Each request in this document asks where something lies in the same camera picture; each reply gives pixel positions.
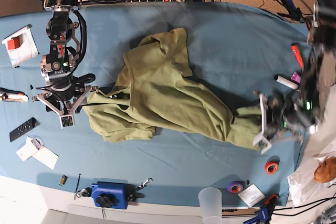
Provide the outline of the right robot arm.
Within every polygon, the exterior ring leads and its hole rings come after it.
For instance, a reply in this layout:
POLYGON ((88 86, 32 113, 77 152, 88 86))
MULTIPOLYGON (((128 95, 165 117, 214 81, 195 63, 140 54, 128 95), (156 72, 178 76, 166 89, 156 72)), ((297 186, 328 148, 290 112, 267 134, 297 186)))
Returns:
POLYGON ((49 53, 40 62, 45 86, 32 100, 42 102, 47 111, 60 116, 79 113, 86 105, 88 84, 92 74, 74 77, 87 49, 87 25, 80 14, 82 0, 44 0, 44 9, 53 17, 48 21, 46 34, 50 40, 49 53))

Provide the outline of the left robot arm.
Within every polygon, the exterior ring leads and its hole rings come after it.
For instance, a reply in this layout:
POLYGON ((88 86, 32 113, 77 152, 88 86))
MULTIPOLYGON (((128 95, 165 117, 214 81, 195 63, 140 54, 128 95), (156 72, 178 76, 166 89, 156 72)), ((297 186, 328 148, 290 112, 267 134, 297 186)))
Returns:
POLYGON ((272 98, 260 94, 261 133, 254 144, 269 147, 273 136, 286 128, 315 133, 323 121, 330 87, 335 85, 335 0, 315 0, 306 21, 309 56, 299 44, 291 50, 300 66, 301 81, 287 95, 278 90, 272 98))

